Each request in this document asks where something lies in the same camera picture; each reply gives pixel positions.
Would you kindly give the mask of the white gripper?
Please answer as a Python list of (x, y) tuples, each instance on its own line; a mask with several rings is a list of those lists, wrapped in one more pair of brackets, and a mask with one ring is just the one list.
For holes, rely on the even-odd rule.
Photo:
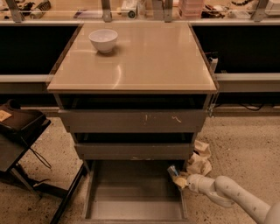
[(189, 174), (181, 171), (179, 176), (173, 176), (172, 181), (180, 189), (189, 187), (192, 192), (208, 194), (214, 190), (214, 179), (200, 174)]

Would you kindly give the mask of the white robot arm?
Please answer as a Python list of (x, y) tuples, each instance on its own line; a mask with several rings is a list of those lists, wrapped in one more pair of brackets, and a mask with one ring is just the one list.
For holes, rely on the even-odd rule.
[(171, 178), (179, 188), (188, 187), (192, 192), (202, 193), (219, 206), (231, 207), (236, 203), (256, 224), (280, 224), (279, 202), (270, 206), (229, 177), (208, 178), (192, 174), (188, 177), (171, 175)]

